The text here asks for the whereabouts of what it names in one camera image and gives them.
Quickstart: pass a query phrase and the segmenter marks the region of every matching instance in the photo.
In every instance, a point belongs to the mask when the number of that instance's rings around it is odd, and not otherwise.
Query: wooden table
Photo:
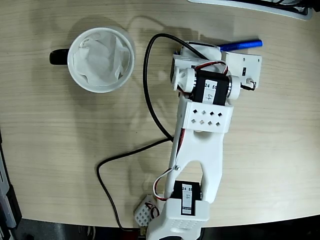
[[[320,15],[302,21],[186,0],[4,0],[0,8],[0,127],[10,179],[26,219],[116,226],[96,177],[106,157],[163,138],[143,96],[149,39],[170,33],[211,44],[261,38],[259,89],[234,101],[223,177],[208,226],[255,224],[320,214]],[[135,41],[136,65],[120,89],[80,88],[49,53],[93,27],[119,26]],[[174,132],[172,53],[160,39],[149,65],[157,115]],[[167,169],[171,143],[106,164],[102,178],[122,224]],[[199,181],[198,164],[181,179]],[[164,182],[159,184],[163,190]]]

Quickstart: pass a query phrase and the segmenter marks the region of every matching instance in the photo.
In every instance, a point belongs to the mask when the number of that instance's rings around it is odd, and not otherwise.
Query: white plastic part
[[[231,91],[228,96],[230,100],[237,100],[240,95],[241,82],[238,76],[231,76]]]
[[[158,194],[161,198],[164,198],[165,197],[165,195],[164,194],[162,194],[162,193],[160,193],[160,194]],[[162,201],[162,200],[160,200],[160,199],[157,199],[156,200],[156,207],[158,208],[158,210],[159,210],[159,212],[160,212],[160,214],[161,214],[161,212],[162,212],[162,210],[164,209],[164,207],[165,207],[165,201]]]
[[[243,85],[247,84],[247,80],[252,80],[255,82],[255,87],[259,87],[261,56],[224,51],[222,60],[228,65],[231,74],[239,77]]]
[[[173,146],[169,167],[179,170],[168,173],[164,197],[169,198],[179,174],[186,165],[198,161],[202,168],[202,200],[212,203],[222,177],[223,140],[228,132],[234,107],[192,102],[181,95],[177,112]],[[178,150],[181,129],[182,143]]]
[[[208,60],[201,59],[198,57],[189,57],[189,56],[182,56],[182,55],[173,55],[174,66],[180,68],[180,71],[183,69],[191,69],[194,66],[207,63]],[[220,64],[207,66],[205,69],[211,72],[222,72],[224,66],[220,66]]]
[[[188,0],[188,1],[192,2],[192,3],[214,4],[214,5],[221,5],[221,6],[229,6],[229,7],[257,10],[257,11],[273,13],[273,14],[283,15],[283,16],[287,16],[287,17],[291,17],[291,18],[302,19],[302,20],[310,20],[312,17],[312,13],[313,13],[312,8],[308,8],[307,14],[302,15],[302,14],[299,14],[296,12],[286,11],[285,9],[261,6],[258,4],[251,4],[251,3],[233,1],[233,0]]]
[[[201,228],[210,218],[210,204],[195,201],[195,215],[181,215],[181,199],[169,198],[159,217],[153,219],[146,232],[146,240],[159,240],[168,236],[178,236],[182,240],[196,240]]]
[[[193,68],[186,68],[180,70],[179,67],[174,67],[174,74],[172,78],[173,90],[177,90],[179,86],[185,93],[191,93],[194,89],[195,70]]]
[[[146,206],[146,203],[151,203],[156,206],[156,201],[152,195],[147,195],[140,205],[134,211],[134,220],[140,227],[148,226],[151,221],[150,209]]]
[[[202,53],[205,57],[207,57],[210,61],[214,60],[221,60],[221,51],[218,46],[215,45],[208,45],[203,43],[192,43],[188,42],[194,49]],[[197,55],[195,55],[193,52],[191,52],[189,49],[182,47],[181,48],[181,56],[183,57],[189,57],[189,58],[199,58]]]

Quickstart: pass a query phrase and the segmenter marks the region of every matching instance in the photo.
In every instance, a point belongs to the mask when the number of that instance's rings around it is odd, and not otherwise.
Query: white wire
[[[159,200],[162,200],[162,199],[165,199],[165,198],[163,198],[163,197],[160,197],[157,193],[156,193],[156,183],[162,178],[162,177],[164,177],[165,175],[167,175],[168,173],[170,173],[171,171],[173,170],[173,168],[169,168],[168,170],[166,170],[164,173],[162,173],[160,176],[158,176],[157,178],[156,178],[156,180],[154,181],[154,183],[153,183],[153,186],[152,186],[152,189],[153,189],[153,195],[157,198],[157,199],[159,199]]]

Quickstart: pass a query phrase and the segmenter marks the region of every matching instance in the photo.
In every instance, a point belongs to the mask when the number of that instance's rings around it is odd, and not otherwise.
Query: blue pen
[[[218,45],[220,51],[230,52],[240,49],[250,49],[256,47],[262,47],[264,43],[261,40],[251,40],[251,41],[242,41],[242,42],[232,42],[227,44]]]

